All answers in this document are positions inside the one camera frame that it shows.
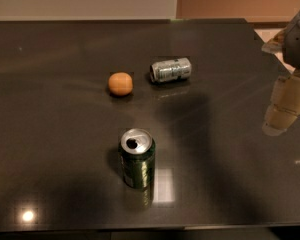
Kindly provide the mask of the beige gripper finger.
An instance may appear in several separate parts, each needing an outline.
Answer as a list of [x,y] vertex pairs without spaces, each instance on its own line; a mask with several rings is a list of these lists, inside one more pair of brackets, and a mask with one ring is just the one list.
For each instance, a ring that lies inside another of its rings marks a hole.
[[268,136],[279,136],[300,116],[300,70],[277,78],[270,102],[262,130]]
[[275,54],[283,51],[285,30],[279,31],[273,38],[262,45],[261,50],[265,53]]

